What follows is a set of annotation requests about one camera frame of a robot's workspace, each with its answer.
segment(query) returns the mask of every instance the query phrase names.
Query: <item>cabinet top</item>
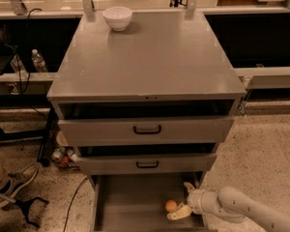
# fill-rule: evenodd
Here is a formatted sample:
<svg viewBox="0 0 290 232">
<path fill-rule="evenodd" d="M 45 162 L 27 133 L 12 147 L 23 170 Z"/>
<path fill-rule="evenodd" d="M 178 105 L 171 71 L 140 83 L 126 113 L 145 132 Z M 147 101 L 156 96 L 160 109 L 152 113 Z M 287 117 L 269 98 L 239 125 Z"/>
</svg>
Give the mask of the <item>cabinet top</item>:
<svg viewBox="0 0 290 232">
<path fill-rule="evenodd" d="M 81 18 L 48 93 L 51 101 L 236 99 L 245 93 L 205 16 L 134 11 L 115 32 L 102 13 Z"/>
</svg>

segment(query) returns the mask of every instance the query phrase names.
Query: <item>gray cabinet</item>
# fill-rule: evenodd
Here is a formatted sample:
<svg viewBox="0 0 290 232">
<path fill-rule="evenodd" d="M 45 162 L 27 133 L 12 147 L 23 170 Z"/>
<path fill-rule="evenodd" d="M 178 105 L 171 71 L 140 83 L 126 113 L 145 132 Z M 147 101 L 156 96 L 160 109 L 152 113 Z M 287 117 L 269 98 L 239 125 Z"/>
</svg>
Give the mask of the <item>gray cabinet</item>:
<svg viewBox="0 0 290 232">
<path fill-rule="evenodd" d="M 211 169 L 246 93 L 203 14 L 137 11 L 113 32 L 96 13 L 73 42 L 48 98 L 95 189 L 93 231 L 208 231 L 164 210 Z"/>
</svg>

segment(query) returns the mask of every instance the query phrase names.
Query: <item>bowl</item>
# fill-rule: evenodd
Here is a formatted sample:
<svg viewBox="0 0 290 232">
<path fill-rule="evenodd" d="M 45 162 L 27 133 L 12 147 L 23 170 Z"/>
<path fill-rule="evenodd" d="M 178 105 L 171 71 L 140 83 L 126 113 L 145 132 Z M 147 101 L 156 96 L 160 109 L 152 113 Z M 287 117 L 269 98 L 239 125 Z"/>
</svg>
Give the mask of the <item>bowl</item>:
<svg viewBox="0 0 290 232">
<path fill-rule="evenodd" d="M 115 31 L 123 31 L 130 24 L 132 10 L 126 7 L 111 7 L 102 12 L 105 22 Z"/>
</svg>

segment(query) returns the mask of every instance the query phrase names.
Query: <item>drawer handle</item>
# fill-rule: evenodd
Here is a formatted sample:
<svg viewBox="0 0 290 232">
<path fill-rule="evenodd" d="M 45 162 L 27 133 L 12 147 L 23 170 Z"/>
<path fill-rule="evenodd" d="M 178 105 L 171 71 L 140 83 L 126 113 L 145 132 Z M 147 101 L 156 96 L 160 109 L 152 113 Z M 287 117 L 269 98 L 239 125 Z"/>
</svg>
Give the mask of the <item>drawer handle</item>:
<svg viewBox="0 0 290 232">
<path fill-rule="evenodd" d="M 133 131 L 135 134 L 159 134 L 161 132 L 161 125 L 158 125 L 155 130 L 138 129 L 136 126 L 134 126 Z"/>
<path fill-rule="evenodd" d="M 136 162 L 137 168 L 157 168 L 159 166 L 159 162 Z"/>
</svg>

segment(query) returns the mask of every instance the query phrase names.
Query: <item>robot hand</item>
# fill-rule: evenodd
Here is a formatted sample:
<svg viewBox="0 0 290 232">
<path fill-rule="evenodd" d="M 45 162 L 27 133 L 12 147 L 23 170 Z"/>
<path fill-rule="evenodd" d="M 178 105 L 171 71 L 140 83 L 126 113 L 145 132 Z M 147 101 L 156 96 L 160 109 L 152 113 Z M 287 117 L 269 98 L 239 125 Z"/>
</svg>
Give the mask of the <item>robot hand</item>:
<svg viewBox="0 0 290 232">
<path fill-rule="evenodd" d="M 185 218 L 191 213 L 213 214 L 223 220 L 239 223 L 247 217 L 269 232 L 290 232 L 290 217 L 250 199 L 235 188 L 224 187 L 213 192 L 196 189 L 190 183 L 184 183 L 184 186 L 188 190 L 188 204 L 181 204 L 169 213 L 169 219 Z"/>
</svg>

